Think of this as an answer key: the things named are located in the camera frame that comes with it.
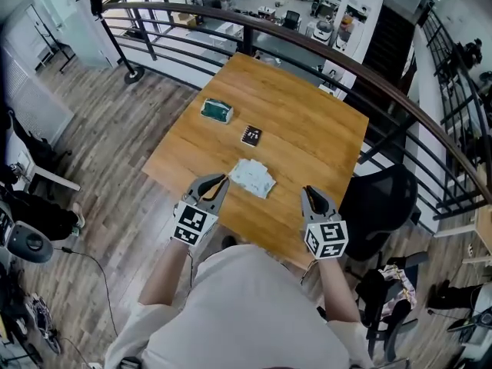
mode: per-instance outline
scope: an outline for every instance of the white shoe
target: white shoe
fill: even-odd
[[[71,206],[71,211],[77,215],[77,227],[83,228],[85,226],[85,219],[84,215],[82,214],[82,206],[78,202],[74,202],[74,204]]]

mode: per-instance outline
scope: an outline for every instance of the white shirt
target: white shirt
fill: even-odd
[[[366,332],[359,323],[327,325],[286,268],[254,245],[239,245],[199,266],[181,313],[139,304],[105,368],[128,356],[149,369],[369,368]]]

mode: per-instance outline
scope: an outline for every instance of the black notebook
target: black notebook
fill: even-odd
[[[246,145],[256,146],[260,141],[261,130],[259,128],[253,126],[247,126],[246,130],[244,130],[243,137],[241,138],[241,142]]]

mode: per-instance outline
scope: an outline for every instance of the person's left arm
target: person's left arm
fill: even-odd
[[[171,305],[187,254],[185,243],[171,239],[140,293],[138,306],[109,347],[105,369],[116,369],[125,357],[139,357],[152,334],[178,315]]]

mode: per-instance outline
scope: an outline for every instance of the wooden floor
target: wooden floor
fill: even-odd
[[[58,68],[62,63],[60,55],[55,56],[40,73],[40,79],[75,113],[58,150],[73,151],[60,173],[79,183],[81,191],[59,189],[55,198],[66,206],[80,202],[87,225],[80,238],[57,242],[57,246],[66,245],[99,260],[108,277],[116,328],[121,330],[168,239],[171,209],[176,201],[144,175],[141,166],[197,92],[150,72],[139,83],[127,86],[123,82],[125,68],[88,69],[77,59],[61,75]],[[225,233],[219,228],[195,257],[195,265],[217,250]],[[457,336],[445,332],[451,320],[431,317],[423,307],[429,287],[437,281],[451,278],[459,287],[477,283],[475,269],[460,266],[469,243],[476,255],[484,253],[481,242],[471,234],[434,239],[409,225],[394,234],[385,247],[385,259],[422,250],[431,258],[419,274],[419,306],[412,314],[419,318],[419,325],[398,341],[398,356],[410,357],[415,369],[445,368],[460,350]],[[182,275],[177,306],[184,302],[188,291],[188,266]],[[373,261],[354,264],[354,270],[363,273],[370,266],[374,266]],[[291,268],[301,275],[300,270]],[[348,280],[354,285],[352,277]],[[77,345],[87,361],[102,362],[115,334],[104,281],[92,260],[56,251],[47,264],[25,264],[23,284],[27,291],[45,299],[61,337]],[[304,287],[314,301],[319,300],[316,269]],[[447,314],[461,316],[464,311]],[[56,357],[35,337],[45,367],[80,368],[82,360],[75,349],[67,341],[61,343],[65,352]]]

